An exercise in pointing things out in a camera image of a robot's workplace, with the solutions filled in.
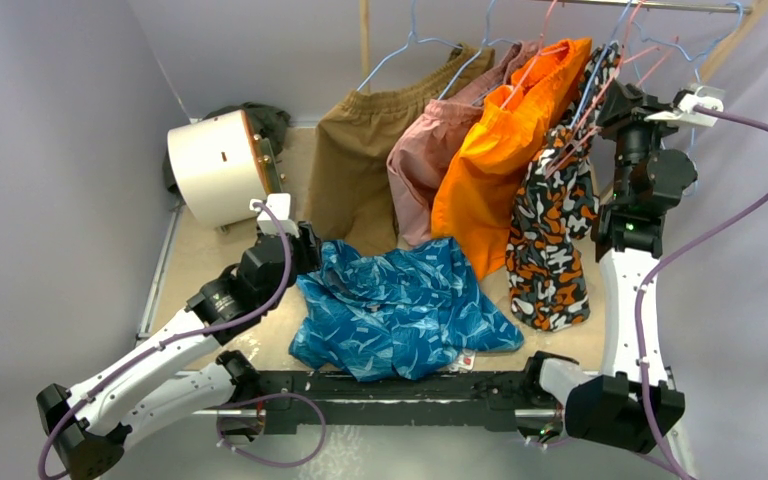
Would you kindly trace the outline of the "blue patterned shorts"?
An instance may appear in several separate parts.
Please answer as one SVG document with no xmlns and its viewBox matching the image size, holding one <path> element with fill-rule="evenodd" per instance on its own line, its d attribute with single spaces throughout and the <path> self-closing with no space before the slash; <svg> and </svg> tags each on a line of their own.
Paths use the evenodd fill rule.
<svg viewBox="0 0 768 480">
<path fill-rule="evenodd" d="M 334 240 L 321 253 L 321 267 L 297 280 L 307 315 L 289 345 L 312 369 L 331 364 L 359 382 L 418 380 L 464 350 L 511 352 L 525 343 L 452 238 L 373 256 Z"/>
</svg>

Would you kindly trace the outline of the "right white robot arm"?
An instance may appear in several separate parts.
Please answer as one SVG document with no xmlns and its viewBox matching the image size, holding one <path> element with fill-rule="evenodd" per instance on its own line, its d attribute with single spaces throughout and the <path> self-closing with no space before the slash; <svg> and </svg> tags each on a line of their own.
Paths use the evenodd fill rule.
<svg viewBox="0 0 768 480">
<path fill-rule="evenodd" d="M 597 125 L 615 144 L 613 195 L 592 235 L 606 292 L 602 363 L 590 374 L 571 358 L 539 351 L 521 381 L 529 404 L 556 401 L 568 436 L 637 454 L 650 453 L 685 411 L 659 351 L 653 271 L 666 214 L 698 177 L 684 152 L 661 145 L 678 130 L 672 113 L 633 84 L 609 84 Z"/>
</svg>

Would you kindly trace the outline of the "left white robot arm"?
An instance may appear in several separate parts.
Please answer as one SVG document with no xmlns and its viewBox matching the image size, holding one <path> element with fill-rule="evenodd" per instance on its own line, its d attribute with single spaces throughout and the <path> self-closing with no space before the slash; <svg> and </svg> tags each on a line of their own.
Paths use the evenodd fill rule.
<svg viewBox="0 0 768 480">
<path fill-rule="evenodd" d="M 283 378 L 224 347 L 278 306 L 298 275 L 321 264 L 309 223 L 258 224 L 254 245 L 190 297 L 167 324 L 113 365 L 80 383 L 52 383 L 36 396 L 46 440 L 37 475 L 97 479 L 153 433 L 202 409 L 269 409 L 304 401 Z"/>
</svg>

